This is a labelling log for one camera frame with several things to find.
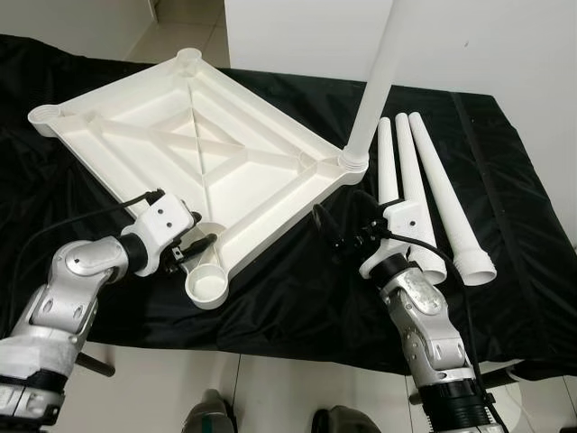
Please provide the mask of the white plastic table leg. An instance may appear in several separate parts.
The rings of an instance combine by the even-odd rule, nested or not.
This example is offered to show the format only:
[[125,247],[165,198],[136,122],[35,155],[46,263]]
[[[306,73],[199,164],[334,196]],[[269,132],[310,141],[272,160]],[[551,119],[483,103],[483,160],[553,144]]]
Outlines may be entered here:
[[[426,201],[426,191],[422,172],[415,148],[415,136],[409,127],[407,113],[398,113],[395,116],[397,152],[399,156],[401,186],[403,186],[403,198],[405,201],[415,203],[417,212],[415,219],[409,223],[411,235],[409,238],[420,240],[420,242],[435,246],[435,234],[430,219],[430,214]],[[434,285],[444,283],[448,272],[446,271],[445,262],[434,252],[422,248],[417,244],[409,249],[409,260],[419,264],[424,272],[426,280]]]
[[391,120],[381,118],[378,123],[378,201],[380,205],[400,198],[395,155]]
[[409,34],[417,24],[421,3],[422,0],[392,0],[349,141],[338,158],[339,166],[347,172],[363,172],[370,165],[372,137],[378,131],[380,113],[404,58]]
[[498,272],[490,255],[483,251],[470,220],[459,202],[456,189],[438,157],[437,149],[420,113],[408,115],[409,128],[415,136],[417,155],[438,209],[446,239],[448,239],[453,267],[459,272],[465,286],[482,286],[494,281]]

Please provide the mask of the white plastic children table top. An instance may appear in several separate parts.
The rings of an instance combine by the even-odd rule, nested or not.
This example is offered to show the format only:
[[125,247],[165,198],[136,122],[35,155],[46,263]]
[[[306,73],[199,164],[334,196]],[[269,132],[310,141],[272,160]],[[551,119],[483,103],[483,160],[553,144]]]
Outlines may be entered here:
[[228,282],[312,206],[366,173],[368,153],[346,160],[267,99],[203,60],[198,50],[58,104],[29,123],[58,137],[119,199],[162,189],[201,216],[184,235],[215,241],[184,263],[184,289],[217,309]]

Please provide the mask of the grey robot right foot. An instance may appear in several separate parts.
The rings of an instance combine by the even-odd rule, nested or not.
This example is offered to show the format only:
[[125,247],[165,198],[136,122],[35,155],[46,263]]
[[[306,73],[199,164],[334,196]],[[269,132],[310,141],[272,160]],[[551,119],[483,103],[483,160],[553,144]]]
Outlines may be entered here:
[[310,433],[380,433],[380,428],[366,413],[337,405],[314,413]]

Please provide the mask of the black table cloth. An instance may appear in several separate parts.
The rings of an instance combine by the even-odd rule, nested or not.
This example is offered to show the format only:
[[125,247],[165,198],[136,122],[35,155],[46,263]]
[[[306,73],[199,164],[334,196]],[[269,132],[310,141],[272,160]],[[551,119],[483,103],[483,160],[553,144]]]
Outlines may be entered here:
[[[0,336],[46,278],[63,244],[96,240],[128,223],[105,214],[115,199],[61,141],[34,131],[33,108],[139,73],[141,63],[81,57],[0,34]],[[467,218],[496,267],[470,290],[475,357],[532,364],[533,380],[576,371],[572,242],[522,140],[494,97],[393,90],[387,115],[419,112]],[[215,350],[405,374],[398,330],[353,264],[335,263],[301,220],[234,278],[222,307],[198,309],[184,276],[124,278],[100,293],[90,341],[158,350]]]

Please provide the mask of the grey robot foot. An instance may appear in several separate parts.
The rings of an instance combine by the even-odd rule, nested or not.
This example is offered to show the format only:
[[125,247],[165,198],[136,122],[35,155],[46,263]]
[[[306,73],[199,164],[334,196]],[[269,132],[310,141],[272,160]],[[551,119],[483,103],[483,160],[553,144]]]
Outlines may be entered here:
[[180,433],[238,433],[234,409],[217,389],[206,389],[187,413]]
[[314,413],[310,433],[380,433],[380,428],[366,413],[337,405]]

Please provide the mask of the grey robot left foot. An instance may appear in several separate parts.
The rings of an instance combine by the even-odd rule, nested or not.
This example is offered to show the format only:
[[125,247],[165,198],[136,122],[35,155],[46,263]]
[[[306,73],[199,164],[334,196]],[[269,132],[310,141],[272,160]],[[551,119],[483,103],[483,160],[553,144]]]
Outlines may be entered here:
[[187,413],[180,433],[238,433],[234,409],[217,389],[206,389]]

